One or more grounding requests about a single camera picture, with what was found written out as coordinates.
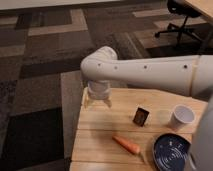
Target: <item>orange carrot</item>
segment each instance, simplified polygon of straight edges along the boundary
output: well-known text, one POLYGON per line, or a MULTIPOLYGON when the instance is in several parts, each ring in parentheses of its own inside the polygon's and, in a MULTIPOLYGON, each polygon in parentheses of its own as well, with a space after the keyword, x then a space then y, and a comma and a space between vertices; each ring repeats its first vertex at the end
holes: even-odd
POLYGON ((114 135, 112 138, 132 154, 139 154, 141 151, 138 144, 135 144, 124 137, 114 135))

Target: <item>wall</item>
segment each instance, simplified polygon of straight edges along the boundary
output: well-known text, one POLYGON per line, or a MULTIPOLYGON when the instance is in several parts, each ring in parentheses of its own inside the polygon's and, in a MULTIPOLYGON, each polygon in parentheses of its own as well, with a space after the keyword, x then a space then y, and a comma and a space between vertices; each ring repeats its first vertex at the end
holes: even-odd
POLYGON ((57 5, 72 5, 119 0, 0 0, 0 10, 57 5))

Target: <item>wooden plank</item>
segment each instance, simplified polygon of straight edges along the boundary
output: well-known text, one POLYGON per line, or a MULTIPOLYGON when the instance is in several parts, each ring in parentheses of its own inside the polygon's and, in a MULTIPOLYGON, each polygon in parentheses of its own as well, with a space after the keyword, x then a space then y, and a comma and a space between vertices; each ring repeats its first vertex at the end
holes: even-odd
MULTIPOLYGON (((142 164, 153 166, 152 148, 162 133, 78 130, 72 161, 142 164), (117 144, 113 135, 126 137, 140 145, 145 163, 117 144)), ((180 134, 191 142, 191 134, 180 134)))
POLYGON ((72 162, 70 171, 153 171, 154 168, 141 164, 72 162))
POLYGON ((168 122, 173 108, 177 104, 184 104, 194 110, 196 119, 179 132, 193 133, 206 106, 205 102, 157 90, 112 89, 110 99, 110 108, 101 101, 94 101, 86 108, 82 106, 78 129, 172 132, 168 122), (132 122, 139 106, 150 112, 144 127, 138 127, 132 122))

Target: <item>floor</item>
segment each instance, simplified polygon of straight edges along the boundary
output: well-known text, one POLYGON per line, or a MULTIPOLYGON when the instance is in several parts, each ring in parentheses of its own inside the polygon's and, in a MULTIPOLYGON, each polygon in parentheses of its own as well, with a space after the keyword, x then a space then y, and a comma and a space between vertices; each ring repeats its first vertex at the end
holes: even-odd
MULTIPOLYGON (((175 34, 153 36, 182 21, 167 11, 165 0, 1 15, 0 170, 69 170, 86 86, 81 60, 104 45, 122 60, 196 54, 200 45, 187 36, 178 49, 175 34)), ((188 24, 201 37, 210 29, 202 18, 188 24)), ((205 54, 213 54, 212 44, 205 54)))

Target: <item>black screw hole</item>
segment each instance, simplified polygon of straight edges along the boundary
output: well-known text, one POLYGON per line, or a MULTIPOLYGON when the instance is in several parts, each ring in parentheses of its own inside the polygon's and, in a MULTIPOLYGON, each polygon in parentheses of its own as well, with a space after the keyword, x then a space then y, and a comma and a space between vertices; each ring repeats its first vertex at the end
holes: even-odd
POLYGON ((188 68, 188 66, 187 66, 187 65, 184 65, 184 66, 183 66, 183 68, 184 68, 184 69, 187 69, 187 68, 188 68))

